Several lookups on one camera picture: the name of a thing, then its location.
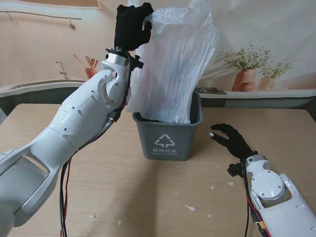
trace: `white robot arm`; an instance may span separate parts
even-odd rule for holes
[[[110,50],[103,70],[61,104],[42,133],[0,155],[1,237],[37,212],[53,192],[64,163],[113,124],[115,109],[126,98],[131,66],[127,56]]]
[[[316,237],[316,217],[285,174],[276,174],[263,155],[246,160],[250,196],[272,237]]]
[[[210,137],[226,147],[241,163],[231,164],[230,175],[244,179],[248,203],[254,206],[253,220],[264,237],[316,237],[316,216],[285,175],[271,170],[263,155],[252,152],[239,132],[228,124],[211,126],[229,139],[211,132]],[[251,178],[251,187],[247,178]]]

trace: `plastic bag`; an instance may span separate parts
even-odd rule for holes
[[[128,3],[140,5],[138,0]],[[148,20],[152,36],[136,50],[144,67],[134,70],[127,111],[140,112],[144,119],[190,123],[192,92],[218,38],[209,0],[160,8]]]

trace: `gray trash can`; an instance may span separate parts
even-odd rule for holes
[[[203,120],[201,98],[193,92],[190,124],[148,121],[140,113],[133,113],[133,118],[147,159],[185,161],[190,157],[197,128]]]

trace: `black glove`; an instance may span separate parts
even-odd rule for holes
[[[152,24],[147,22],[143,30],[143,23],[145,18],[153,12],[152,5],[148,2],[140,7],[120,5],[118,7],[114,46],[122,48],[123,51],[134,51],[142,44],[148,43]]]
[[[213,140],[217,141],[222,146],[226,147],[227,150],[234,156],[239,159],[248,158],[252,155],[252,150],[245,142],[241,134],[228,124],[216,124],[211,126],[213,130],[219,130],[222,133],[225,133],[229,139],[221,137],[214,133],[212,137]]]

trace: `white debris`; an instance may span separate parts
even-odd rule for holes
[[[192,206],[186,205],[186,207],[187,207],[188,209],[190,209],[191,212],[194,212],[194,211],[197,211],[197,210],[198,210],[197,208],[194,208],[194,207],[192,207]]]

